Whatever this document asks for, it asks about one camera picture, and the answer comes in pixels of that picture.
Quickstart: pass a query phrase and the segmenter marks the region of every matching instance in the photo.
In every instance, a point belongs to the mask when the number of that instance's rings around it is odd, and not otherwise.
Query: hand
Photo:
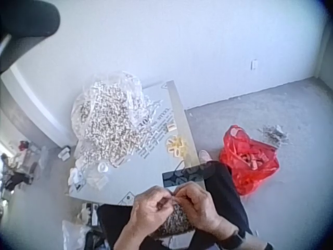
[[[173,212],[172,194],[167,189],[154,186],[135,197],[127,227],[143,239],[155,232]]]
[[[190,223],[196,228],[224,240],[238,231],[238,228],[219,216],[212,196],[194,182],[187,182],[176,188],[175,200],[182,206]]]

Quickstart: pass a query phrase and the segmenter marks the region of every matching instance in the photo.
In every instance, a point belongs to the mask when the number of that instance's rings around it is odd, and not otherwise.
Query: white table
[[[111,169],[107,174],[109,182],[101,190],[86,184],[79,191],[71,188],[69,196],[94,203],[132,205],[135,195],[154,185],[163,186],[162,173],[174,171],[180,164],[182,165],[178,169],[199,164],[191,131],[174,82],[148,87],[144,89],[144,93],[152,101],[162,99],[161,107],[154,116],[154,121],[165,123],[160,126],[160,143],[154,145],[149,155],[144,152],[135,153],[130,162]],[[177,130],[164,131],[166,134],[163,135],[163,130],[167,129],[166,125],[172,116]],[[183,163],[180,158],[173,157],[167,152],[165,141],[173,135],[180,135],[187,143],[188,154]]]

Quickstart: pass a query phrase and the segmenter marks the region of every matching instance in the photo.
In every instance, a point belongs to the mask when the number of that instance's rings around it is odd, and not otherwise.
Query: person's right hand
[[[238,231],[238,228],[219,216],[212,196],[194,182],[178,186],[174,192],[175,200],[182,206],[189,222],[196,228],[224,240]]]

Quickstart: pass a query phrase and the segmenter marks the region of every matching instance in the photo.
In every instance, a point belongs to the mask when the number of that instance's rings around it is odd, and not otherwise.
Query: shoe
[[[208,154],[208,152],[206,150],[200,150],[198,156],[199,156],[200,164],[204,164],[208,161],[213,160],[212,157],[210,157],[210,155]]]

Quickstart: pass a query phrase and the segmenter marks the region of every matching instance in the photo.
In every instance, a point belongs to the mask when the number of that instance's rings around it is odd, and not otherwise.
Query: red plastic bag
[[[223,137],[220,162],[232,170],[237,192],[246,195],[279,168],[277,148],[249,138],[239,126],[233,125]]]

